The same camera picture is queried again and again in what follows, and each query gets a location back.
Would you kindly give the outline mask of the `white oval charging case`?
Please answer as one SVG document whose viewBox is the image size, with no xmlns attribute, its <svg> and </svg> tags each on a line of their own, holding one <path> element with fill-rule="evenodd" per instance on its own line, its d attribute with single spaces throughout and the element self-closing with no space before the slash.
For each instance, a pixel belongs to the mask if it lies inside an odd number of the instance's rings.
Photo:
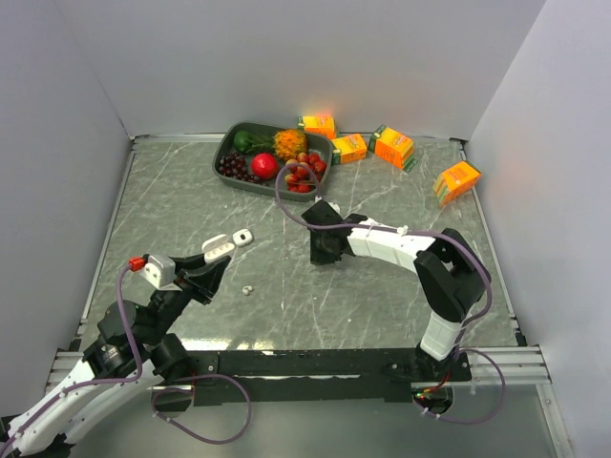
<svg viewBox="0 0 611 458">
<path fill-rule="evenodd" d="M 236 249 L 236 245 L 227 234 L 220 234 L 206 240 L 201 245 L 201 251 L 206 264 L 212 263 L 225 256 L 231 256 Z"/>
</svg>

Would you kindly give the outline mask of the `white square charging case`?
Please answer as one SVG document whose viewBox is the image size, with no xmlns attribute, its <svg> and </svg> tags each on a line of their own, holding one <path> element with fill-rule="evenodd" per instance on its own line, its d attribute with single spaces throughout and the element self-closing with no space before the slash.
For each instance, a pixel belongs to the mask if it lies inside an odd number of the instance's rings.
<svg viewBox="0 0 611 458">
<path fill-rule="evenodd" d="M 249 229 L 241 229 L 232 235 L 232 240 L 237 247 L 245 247 L 254 240 L 254 237 Z"/>
</svg>

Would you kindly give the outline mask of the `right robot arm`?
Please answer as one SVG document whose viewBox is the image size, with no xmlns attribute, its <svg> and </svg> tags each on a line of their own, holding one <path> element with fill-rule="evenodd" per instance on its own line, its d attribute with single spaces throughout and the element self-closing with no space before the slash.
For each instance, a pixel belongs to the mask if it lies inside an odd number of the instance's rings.
<svg viewBox="0 0 611 458">
<path fill-rule="evenodd" d="M 492 294 L 491 276 L 459 232 L 391 227 L 364 215 L 342 218 L 321 199 L 302 214 L 310 232 L 310 261 L 328 265 L 342 256 L 372 258 L 415 274 L 431 315 L 420 340 L 418 372 L 438 380 L 451 366 L 473 306 Z"/>
</svg>

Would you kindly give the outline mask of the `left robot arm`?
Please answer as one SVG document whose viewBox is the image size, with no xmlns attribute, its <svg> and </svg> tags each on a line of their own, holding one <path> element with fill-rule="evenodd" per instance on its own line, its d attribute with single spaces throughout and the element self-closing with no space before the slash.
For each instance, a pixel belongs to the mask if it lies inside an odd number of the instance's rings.
<svg viewBox="0 0 611 458">
<path fill-rule="evenodd" d="M 65 427 L 86 423 L 84 408 L 103 394 L 143 389 L 148 381 L 183 380 L 190 358 L 170 328 L 189 302 L 212 301 L 230 261 L 228 255 L 213 261 L 203 255 L 174 258 L 173 289 L 156 290 L 145 305 L 124 300 L 123 281 L 118 280 L 116 301 L 98 323 L 96 340 L 64 380 L 28 411 L 2 419 L 1 454 L 61 456 L 68 440 Z"/>
</svg>

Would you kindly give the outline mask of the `dark grey fruit tray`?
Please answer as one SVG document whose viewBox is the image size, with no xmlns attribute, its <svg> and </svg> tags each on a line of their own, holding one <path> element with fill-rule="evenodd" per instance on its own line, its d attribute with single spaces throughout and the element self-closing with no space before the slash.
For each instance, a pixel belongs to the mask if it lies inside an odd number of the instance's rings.
<svg viewBox="0 0 611 458">
<path fill-rule="evenodd" d="M 231 187 L 309 201 L 328 182 L 333 151 L 331 141 L 321 135 L 244 121 L 221 140 L 212 171 Z"/>
</svg>

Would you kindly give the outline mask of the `red pomegranate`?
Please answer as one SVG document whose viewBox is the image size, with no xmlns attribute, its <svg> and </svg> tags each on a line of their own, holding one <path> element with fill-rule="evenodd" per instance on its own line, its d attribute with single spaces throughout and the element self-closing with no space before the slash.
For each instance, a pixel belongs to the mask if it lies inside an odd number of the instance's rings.
<svg viewBox="0 0 611 458">
<path fill-rule="evenodd" d="M 260 153 L 252 158 L 250 163 L 252 173 L 261 180 L 274 178 L 279 170 L 277 161 L 272 154 Z"/>
</svg>

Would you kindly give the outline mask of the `orange box middle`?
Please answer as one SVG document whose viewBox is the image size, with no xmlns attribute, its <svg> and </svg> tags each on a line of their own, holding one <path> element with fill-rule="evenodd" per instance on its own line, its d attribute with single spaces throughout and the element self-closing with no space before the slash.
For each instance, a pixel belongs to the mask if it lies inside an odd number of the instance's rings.
<svg viewBox="0 0 611 458">
<path fill-rule="evenodd" d="M 331 140 L 332 164 L 346 164 L 366 157 L 368 146 L 360 134 L 345 135 Z"/>
</svg>

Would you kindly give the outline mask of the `orange pineapple toy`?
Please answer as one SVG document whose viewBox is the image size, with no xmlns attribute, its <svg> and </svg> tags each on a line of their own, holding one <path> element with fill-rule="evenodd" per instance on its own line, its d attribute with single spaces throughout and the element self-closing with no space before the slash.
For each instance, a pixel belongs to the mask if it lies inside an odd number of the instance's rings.
<svg viewBox="0 0 611 458">
<path fill-rule="evenodd" d="M 307 152 L 306 134 L 297 129 L 286 129 L 272 136 L 272 146 L 278 158 L 288 161 Z"/>
</svg>

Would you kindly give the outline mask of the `dark purple grapes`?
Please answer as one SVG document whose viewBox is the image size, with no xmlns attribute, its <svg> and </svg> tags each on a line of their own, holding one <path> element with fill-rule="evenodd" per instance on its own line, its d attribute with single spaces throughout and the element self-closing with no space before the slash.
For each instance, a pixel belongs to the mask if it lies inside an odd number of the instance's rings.
<svg viewBox="0 0 611 458">
<path fill-rule="evenodd" d="M 247 182 L 257 185 L 265 185 L 268 179 L 255 174 L 252 170 L 252 155 L 241 155 L 229 153 L 221 155 L 216 161 L 215 170 L 222 176 L 234 181 Z"/>
</svg>

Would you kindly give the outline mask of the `orange sponge box near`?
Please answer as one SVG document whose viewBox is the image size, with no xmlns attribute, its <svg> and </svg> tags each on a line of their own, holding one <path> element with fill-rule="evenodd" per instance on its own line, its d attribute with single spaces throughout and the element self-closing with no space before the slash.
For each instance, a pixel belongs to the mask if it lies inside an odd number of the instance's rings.
<svg viewBox="0 0 611 458">
<path fill-rule="evenodd" d="M 395 168 L 408 171 L 414 162 L 414 141 L 386 126 L 381 125 L 369 138 L 368 150 Z"/>
</svg>

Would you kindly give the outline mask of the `orange box back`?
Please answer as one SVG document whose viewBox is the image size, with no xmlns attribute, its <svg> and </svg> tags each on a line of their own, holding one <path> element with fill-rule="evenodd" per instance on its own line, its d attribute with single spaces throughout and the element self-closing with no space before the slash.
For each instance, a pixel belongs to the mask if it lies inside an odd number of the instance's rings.
<svg viewBox="0 0 611 458">
<path fill-rule="evenodd" d="M 308 133 L 324 136 L 328 139 L 337 137 L 335 119 L 328 115 L 304 115 L 298 117 L 297 127 Z"/>
</svg>

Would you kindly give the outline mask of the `green pepper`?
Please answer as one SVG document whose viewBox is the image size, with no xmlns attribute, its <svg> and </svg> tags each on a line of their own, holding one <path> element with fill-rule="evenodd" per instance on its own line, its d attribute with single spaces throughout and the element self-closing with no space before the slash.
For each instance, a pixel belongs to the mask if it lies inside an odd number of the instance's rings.
<svg viewBox="0 0 611 458">
<path fill-rule="evenodd" d="M 252 146 L 252 136 L 248 131 L 238 131 L 233 136 L 233 147 L 240 154 L 246 154 Z"/>
</svg>

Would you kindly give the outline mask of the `orange striped sponge box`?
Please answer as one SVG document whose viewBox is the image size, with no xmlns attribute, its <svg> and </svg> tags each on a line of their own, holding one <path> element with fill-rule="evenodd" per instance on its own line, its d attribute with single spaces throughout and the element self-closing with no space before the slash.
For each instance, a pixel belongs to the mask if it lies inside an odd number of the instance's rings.
<svg viewBox="0 0 611 458">
<path fill-rule="evenodd" d="M 435 180 L 432 190 L 440 207 L 472 189 L 481 177 L 480 171 L 467 160 L 460 161 L 443 171 Z"/>
</svg>

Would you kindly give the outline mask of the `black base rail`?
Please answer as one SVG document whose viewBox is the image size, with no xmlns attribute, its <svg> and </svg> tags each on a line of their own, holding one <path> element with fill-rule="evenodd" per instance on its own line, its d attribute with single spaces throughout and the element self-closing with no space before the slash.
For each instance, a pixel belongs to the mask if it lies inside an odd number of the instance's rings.
<svg viewBox="0 0 611 458">
<path fill-rule="evenodd" d="M 418 386 L 472 379 L 465 356 L 438 362 L 418 348 L 187 351 L 162 344 L 151 360 L 166 386 L 181 385 L 182 377 L 224 375 L 253 402 L 409 403 Z"/>
</svg>

